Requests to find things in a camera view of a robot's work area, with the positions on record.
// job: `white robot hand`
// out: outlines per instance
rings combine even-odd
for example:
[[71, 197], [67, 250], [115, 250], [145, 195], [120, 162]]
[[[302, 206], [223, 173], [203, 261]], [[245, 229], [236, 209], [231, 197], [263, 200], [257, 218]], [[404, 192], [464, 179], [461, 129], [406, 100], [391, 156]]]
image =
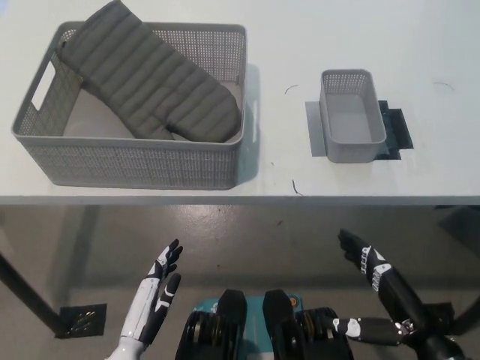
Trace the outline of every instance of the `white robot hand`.
[[160, 285], [170, 272], [175, 271], [183, 247], [176, 239], [155, 260], [142, 280], [130, 306], [118, 347], [108, 360], [137, 360], [153, 342], [172, 304], [173, 296], [182, 277], [173, 274], [159, 295]]

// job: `white table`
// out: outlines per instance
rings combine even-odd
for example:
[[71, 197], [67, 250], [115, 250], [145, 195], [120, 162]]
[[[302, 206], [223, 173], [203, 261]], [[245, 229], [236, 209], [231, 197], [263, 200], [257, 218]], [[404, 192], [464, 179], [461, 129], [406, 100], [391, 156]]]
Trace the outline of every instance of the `white table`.
[[[106, 2], [9, 0], [0, 15], [0, 204], [480, 203], [476, 0], [125, 0], [144, 21], [247, 28], [258, 161], [240, 172], [256, 175], [228, 191], [55, 186], [11, 125], [59, 24]], [[318, 100], [329, 68], [371, 71], [379, 99], [403, 110], [415, 149], [368, 164], [312, 157], [305, 101]]]

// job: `gray oven mitt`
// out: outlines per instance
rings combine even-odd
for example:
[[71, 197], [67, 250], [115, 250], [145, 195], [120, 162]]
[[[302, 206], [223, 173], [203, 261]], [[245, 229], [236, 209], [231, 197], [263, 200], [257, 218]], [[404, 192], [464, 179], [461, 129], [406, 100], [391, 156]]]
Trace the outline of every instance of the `gray oven mitt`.
[[137, 138], [222, 143], [240, 127], [227, 88], [159, 38], [121, 1], [93, 14], [58, 57]]

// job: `robotic arm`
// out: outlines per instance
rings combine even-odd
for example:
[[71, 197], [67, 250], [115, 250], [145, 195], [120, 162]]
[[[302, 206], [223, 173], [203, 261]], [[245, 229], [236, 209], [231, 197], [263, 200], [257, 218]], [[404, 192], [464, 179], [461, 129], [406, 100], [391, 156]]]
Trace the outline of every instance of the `robotic arm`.
[[182, 277], [180, 274], [172, 275], [161, 295], [160, 285], [170, 272], [176, 270], [175, 262], [182, 251], [183, 247], [179, 247], [179, 240], [176, 239], [155, 260], [136, 291], [121, 330], [118, 347], [107, 360], [138, 360], [152, 344], [167, 316]]
[[438, 321], [400, 272], [370, 244], [342, 229], [338, 236], [347, 260], [365, 275], [391, 319], [332, 319], [334, 329], [353, 340], [372, 344], [406, 344], [421, 360], [465, 360]]

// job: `gray plastic basket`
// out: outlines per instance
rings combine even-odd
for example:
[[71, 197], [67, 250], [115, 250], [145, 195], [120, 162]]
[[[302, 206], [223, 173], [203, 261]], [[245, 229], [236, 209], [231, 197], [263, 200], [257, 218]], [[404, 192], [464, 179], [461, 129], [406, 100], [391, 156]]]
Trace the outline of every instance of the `gray plastic basket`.
[[322, 73], [320, 113], [327, 157], [334, 163], [373, 161], [386, 141], [385, 125], [371, 73]]
[[[82, 78], [59, 61], [55, 46], [82, 22], [62, 24], [13, 123], [22, 143], [57, 185], [223, 190], [236, 185], [245, 116], [247, 37], [240, 25], [148, 23], [154, 32], [224, 84], [241, 89], [241, 130], [235, 141], [207, 143], [64, 136]], [[40, 109], [32, 98], [49, 62], [55, 76]]]

